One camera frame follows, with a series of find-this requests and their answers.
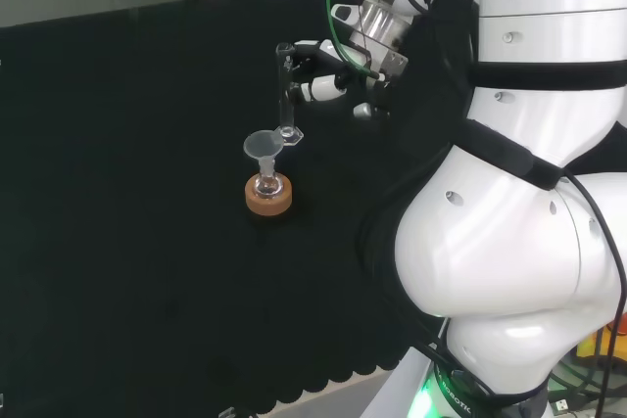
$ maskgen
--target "green led light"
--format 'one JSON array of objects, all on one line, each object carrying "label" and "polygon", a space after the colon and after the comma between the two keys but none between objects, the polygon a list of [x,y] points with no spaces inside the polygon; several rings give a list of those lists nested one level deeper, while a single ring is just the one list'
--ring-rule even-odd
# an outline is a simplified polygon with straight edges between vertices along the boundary
[{"label": "green led light", "polygon": [[431,395],[429,395],[429,382],[413,398],[408,418],[433,418],[437,416]]}]

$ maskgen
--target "black strap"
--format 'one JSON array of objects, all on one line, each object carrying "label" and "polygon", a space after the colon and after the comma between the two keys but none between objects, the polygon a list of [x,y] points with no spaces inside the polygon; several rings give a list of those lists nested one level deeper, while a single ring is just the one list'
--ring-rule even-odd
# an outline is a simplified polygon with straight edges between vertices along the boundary
[{"label": "black strap", "polygon": [[569,64],[477,63],[475,87],[508,90],[609,90],[627,85],[627,61]]},{"label": "black strap", "polygon": [[473,119],[459,122],[453,144],[470,155],[543,190],[552,190],[563,168],[534,156],[520,144]]}]

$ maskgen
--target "screw hole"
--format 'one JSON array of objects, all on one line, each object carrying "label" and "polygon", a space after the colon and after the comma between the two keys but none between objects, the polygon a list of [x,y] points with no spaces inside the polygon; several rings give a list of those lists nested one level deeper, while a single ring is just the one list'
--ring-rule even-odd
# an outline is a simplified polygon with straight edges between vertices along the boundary
[{"label": "screw hole", "polygon": [[599,238],[601,236],[601,228],[599,227],[599,223],[594,219],[590,219],[588,221],[588,227],[590,227],[590,233],[593,237]]},{"label": "screw hole", "polygon": [[513,103],[516,101],[515,95],[509,92],[497,92],[494,94],[494,99],[501,103]]},{"label": "screw hole", "polygon": [[463,198],[455,191],[447,191],[445,196],[447,200],[449,200],[449,203],[451,203],[452,205],[463,206]]}]

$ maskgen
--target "black fabric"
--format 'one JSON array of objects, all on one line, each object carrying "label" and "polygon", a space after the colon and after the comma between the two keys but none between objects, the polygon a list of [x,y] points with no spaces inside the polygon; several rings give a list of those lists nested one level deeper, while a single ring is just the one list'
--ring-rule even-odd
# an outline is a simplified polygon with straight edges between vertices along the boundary
[{"label": "black fabric", "polygon": [[[0,30],[8,416],[264,412],[394,367],[406,329],[360,273],[353,238],[461,109],[424,32],[408,37],[415,60],[389,122],[351,119],[353,88],[343,105],[297,111],[305,139],[277,158],[294,207],[267,223],[245,208],[255,163],[242,144],[277,125],[276,45],[328,37],[323,0],[204,0]],[[463,35],[444,39],[451,57],[466,50]]]},{"label": "black fabric", "polygon": [[459,120],[452,141],[477,159],[543,190],[552,190],[563,176],[562,168],[473,119]]},{"label": "black fabric", "polygon": [[572,64],[477,63],[475,87],[509,90],[605,90],[627,85],[627,61]]}]

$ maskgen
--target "glass funnel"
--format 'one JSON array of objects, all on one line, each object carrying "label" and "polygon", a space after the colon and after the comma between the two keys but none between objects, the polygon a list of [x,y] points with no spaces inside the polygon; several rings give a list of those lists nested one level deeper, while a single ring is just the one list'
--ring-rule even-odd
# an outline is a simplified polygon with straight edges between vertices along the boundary
[{"label": "glass funnel", "polygon": [[255,193],[261,198],[274,198],[283,191],[283,181],[274,171],[274,158],[283,150],[283,137],[278,131],[257,131],[244,141],[244,152],[259,162]]}]

